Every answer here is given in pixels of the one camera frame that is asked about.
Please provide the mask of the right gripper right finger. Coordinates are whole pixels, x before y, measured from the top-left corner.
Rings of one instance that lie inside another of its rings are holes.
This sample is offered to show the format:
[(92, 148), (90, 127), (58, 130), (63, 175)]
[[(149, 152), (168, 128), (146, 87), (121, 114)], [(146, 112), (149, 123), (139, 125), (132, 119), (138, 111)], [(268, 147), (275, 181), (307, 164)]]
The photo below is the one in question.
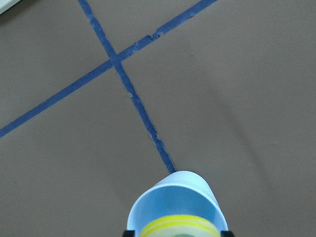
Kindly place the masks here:
[(232, 231), (221, 231), (221, 237), (234, 237), (234, 233)]

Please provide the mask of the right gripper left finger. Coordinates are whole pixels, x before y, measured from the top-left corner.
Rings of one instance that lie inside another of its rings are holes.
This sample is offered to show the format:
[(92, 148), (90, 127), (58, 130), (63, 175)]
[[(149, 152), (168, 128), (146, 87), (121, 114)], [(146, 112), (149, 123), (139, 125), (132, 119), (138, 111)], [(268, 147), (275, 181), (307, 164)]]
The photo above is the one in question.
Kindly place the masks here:
[(122, 237), (135, 237), (134, 230), (125, 230), (122, 234)]

